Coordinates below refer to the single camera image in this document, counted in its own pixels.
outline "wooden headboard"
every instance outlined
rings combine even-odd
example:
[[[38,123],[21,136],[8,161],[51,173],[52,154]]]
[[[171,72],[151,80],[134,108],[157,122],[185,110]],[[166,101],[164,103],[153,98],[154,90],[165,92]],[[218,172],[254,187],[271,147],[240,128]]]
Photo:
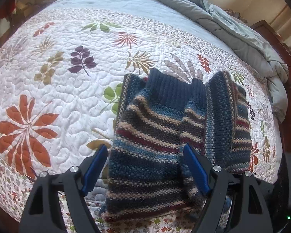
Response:
[[[284,84],[288,96],[288,110],[285,120],[279,125],[279,129],[284,152],[291,152],[291,49],[266,21],[259,21],[251,28],[262,35],[288,65],[289,78]]]

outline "white floral bedspread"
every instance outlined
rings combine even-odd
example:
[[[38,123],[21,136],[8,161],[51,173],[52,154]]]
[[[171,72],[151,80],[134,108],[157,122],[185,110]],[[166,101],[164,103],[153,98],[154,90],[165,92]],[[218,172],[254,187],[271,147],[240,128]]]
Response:
[[[266,80],[238,58],[172,26],[98,9],[44,10],[0,49],[0,206],[17,221],[36,176],[65,172],[112,145],[125,73],[155,67],[190,83],[227,70],[246,90],[252,138],[250,170],[273,182],[278,163]],[[107,233],[189,232],[185,215],[105,224],[108,164],[87,204]],[[61,207],[74,232],[64,194]]]

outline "knit sweater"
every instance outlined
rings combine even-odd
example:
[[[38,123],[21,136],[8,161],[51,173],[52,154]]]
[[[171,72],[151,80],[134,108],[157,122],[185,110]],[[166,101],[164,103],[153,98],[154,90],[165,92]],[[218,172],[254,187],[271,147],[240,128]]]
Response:
[[[124,77],[109,161],[107,222],[201,207],[205,198],[183,160],[189,143],[213,164],[248,169],[251,139],[243,88],[228,72],[205,85],[151,69]]]

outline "metal screw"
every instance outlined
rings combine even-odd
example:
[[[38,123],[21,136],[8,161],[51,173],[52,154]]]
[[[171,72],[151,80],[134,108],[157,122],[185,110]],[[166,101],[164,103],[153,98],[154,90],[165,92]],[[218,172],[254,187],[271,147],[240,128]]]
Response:
[[[244,172],[244,174],[245,174],[246,176],[250,177],[250,176],[252,175],[252,172],[250,172],[250,171],[247,170],[247,171]]]
[[[222,170],[221,166],[213,166],[213,170],[216,172],[220,172]]]
[[[77,172],[79,168],[77,166],[73,166],[70,168],[70,172]]]
[[[42,177],[42,178],[44,178],[44,177],[47,176],[47,172],[41,172],[41,173],[39,174],[39,176]]]

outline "navy ribbed neckband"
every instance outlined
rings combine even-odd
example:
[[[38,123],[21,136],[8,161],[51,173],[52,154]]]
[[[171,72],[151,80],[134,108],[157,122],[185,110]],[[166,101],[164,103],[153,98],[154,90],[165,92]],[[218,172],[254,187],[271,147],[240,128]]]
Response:
[[[196,78],[188,84],[153,68],[150,70],[146,88],[151,91],[156,101],[177,110],[183,110],[190,100],[197,106],[207,107],[205,85]]]

